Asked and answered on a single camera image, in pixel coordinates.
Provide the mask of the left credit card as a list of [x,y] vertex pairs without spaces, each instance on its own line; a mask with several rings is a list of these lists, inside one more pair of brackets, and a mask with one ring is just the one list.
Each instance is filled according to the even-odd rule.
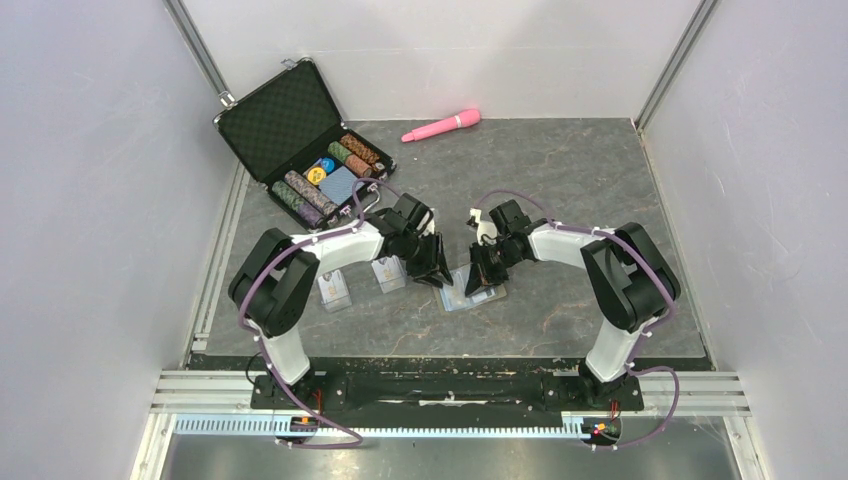
[[323,274],[318,280],[322,305],[328,312],[349,307],[352,302],[343,273],[334,270]]

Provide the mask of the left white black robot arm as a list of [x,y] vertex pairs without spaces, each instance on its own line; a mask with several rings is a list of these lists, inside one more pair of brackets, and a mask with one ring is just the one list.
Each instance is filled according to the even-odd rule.
[[276,394],[288,406],[302,407],[314,394],[298,323],[316,280],[390,257],[400,260],[416,283],[436,288],[453,283],[432,210],[409,194],[391,207],[315,234],[290,236],[272,228],[254,245],[228,295],[240,327],[252,334],[277,381]]

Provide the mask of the pink wand massager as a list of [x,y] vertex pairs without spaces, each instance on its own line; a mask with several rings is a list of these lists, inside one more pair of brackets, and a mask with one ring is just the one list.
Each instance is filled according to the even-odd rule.
[[467,128],[481,121],[481,113],[477,109],[463,110],[451,117],[444,118],[415,128],[401,137],[402,143],[421,141],[453,130]]

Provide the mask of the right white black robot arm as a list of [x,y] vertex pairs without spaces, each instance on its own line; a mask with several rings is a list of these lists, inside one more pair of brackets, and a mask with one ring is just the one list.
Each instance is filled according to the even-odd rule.
[[464,293],[499,286],[511,267],[523,262],[554,262],[582,268],[603,316],[596,340],[578,366],[577,392],[591,408],[612,401],[634,363],[640,339],[676,305],[679,279],[638,223],[617,229],[567,227],[548,219],[533,221],[509,200],[485,220],[470,211],[476,240],[469,247],[470,271]]

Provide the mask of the beige leather card holder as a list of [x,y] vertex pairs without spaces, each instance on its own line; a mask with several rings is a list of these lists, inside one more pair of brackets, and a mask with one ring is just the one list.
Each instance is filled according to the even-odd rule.
[[[453,269],[451,271],[451,274],[452,274],[452,277],[453,277],[454,285],[453,286],[445,285],[443,288],[435,288],[434,289],[435,299],[437,300],[438,305],[442,309],[443,312],[446,312],[446,311],[444,310],[444,307],[442,305],[440,291],[447,289],[447,290],[456,291],[457,293],[462,292],[464,294],[464,290],[465,290],[467,280],[468,280],[469,269],[470,269],[469,264],[466,264],[466,265],[460,266],[456,269]],[[489,287],[489,288],[473,295],[472,297],[467,297],[469,299],[469,301],[471,302],[472,307],[465,309],[465,310],[469,310],[469,309],[478,307],[480,305],[505,298],[506,296],[507,296],[507,291],[506,291],[506,288],[503,285]]]

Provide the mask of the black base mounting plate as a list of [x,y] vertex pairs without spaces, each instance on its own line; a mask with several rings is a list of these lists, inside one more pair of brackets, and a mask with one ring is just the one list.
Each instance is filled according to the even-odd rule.
[[644,408],[627,375],[609,398],[579,388],[573,358],[316,357],[289,399],[269,374],[256,377],[254,410],[299,402],[349,428],[554,427],[563,412],[597,416]]

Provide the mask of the clear acrylic card stand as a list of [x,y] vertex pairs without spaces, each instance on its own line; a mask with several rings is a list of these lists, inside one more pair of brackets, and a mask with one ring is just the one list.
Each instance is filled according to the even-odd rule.
[[343,273],[349,289],[350,299],[352,302],[349,307],[356,303],[363,303],[366,300],[371,300],[378,294],[388,294],[406,286],[407,276],[405,267],[396,256],[374,260],[368,267],[361,264],[336,270],[340,270]]

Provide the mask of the aluminium frame rail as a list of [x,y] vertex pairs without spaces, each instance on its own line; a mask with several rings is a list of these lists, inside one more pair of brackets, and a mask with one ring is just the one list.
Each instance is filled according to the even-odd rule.
[[[680,391],[674,412],[679,417],[750,417],[741,381],[733,372],[679,372]],[[644,409],[624,409],[625,417],[659,417],[672,405],[669,374],[639,378]],[[249,410],[253,387],[242,375],[228,371],[164,371],[155,388],[153,412],[240,414]]]

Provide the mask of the black poker chip case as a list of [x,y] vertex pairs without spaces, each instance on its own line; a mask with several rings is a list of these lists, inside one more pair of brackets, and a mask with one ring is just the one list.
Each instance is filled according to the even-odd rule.
[[365,177],[385,180],[395,160],[350,129],[316,63],[304,57],[214,120],[250,176],[300,226],[334,227],[363,194]]

